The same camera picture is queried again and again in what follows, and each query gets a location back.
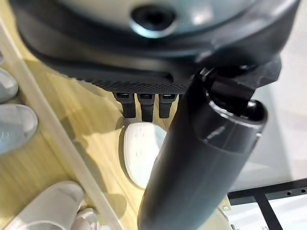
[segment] wooden floor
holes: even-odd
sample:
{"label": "wooden floor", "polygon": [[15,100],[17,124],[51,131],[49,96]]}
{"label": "wooden floor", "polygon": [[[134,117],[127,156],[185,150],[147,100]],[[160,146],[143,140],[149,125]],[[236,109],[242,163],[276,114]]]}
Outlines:
{"label": "wooden floor", "polygon": [[[10,103],[23,103],[22,92]],[[39,124],[35,137],[25,146],[0,155],[0,229],[50,185],[75,180],[60,151]]]}

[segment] glass surface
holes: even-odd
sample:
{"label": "glass surface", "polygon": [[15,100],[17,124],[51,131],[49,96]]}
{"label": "glass surface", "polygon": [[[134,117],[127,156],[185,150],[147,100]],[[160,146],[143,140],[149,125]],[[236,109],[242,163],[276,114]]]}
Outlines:
{"label": "glass surface", "polygon": [[283,230],[307,229],[307,195],[269,201]]}

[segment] white slipper sole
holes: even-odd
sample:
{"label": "white slipper sole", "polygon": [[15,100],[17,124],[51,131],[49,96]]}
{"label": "white slipper sole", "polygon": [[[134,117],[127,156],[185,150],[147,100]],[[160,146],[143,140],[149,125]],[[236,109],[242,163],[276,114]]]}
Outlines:
{"label": "white slipper sole", "polygon": [[124,136],[124,159],[130,179],[145,189],[166,132],[152,123],[130,124]]}
{"label": "white slipper sole", "polygon": [[54,184],[28,204],[5,230],[70,230],[83,199],[84,192],[77,183]]}
{"label": "white slipper sole", "polygon": [[16,96],[18,84],[15,78],[4,69],[0,68],[0,104]]}

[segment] black bracket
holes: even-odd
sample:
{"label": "black bracket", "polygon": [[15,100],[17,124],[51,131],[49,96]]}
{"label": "black bracket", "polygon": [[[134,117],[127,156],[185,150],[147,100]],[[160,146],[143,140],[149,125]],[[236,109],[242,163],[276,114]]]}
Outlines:
{"label": "black bracket", "polygon": [[136,116],[135,101],[133,93],[113,93],[115,99],[123,106],[123,115],[126,118]]}
{"label": "black bracket", "polygon": [[169,118],[169,111],[172,103],[176,100],[177,94],[159,94],[159,117]]}
{"label": "black bracket", "polygon": [[141,104],[142,121],[152,122],[154,114],[154,96],[155,94],[137,94]]}

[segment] black plastic housing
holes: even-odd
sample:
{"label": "black plastic housing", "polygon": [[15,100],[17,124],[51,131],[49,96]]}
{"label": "black plastic housing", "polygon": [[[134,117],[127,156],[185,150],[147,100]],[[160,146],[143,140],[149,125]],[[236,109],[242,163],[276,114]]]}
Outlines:
{"label": "black plastic housing", "polygon": [[183,94],[203,67],[272,60],[299,2],[259,0],[205,31],[150,39],[95,24],[56,0],[10,0],[25,44],[53,69],[112,92],[160,94]]}
{"label": "black plastic housing", "polygon": [[220,204],[267,121],[259,102],[244,118],[214,104],[195,78],[180,100],[139,211],[140,230],[197,230]]}

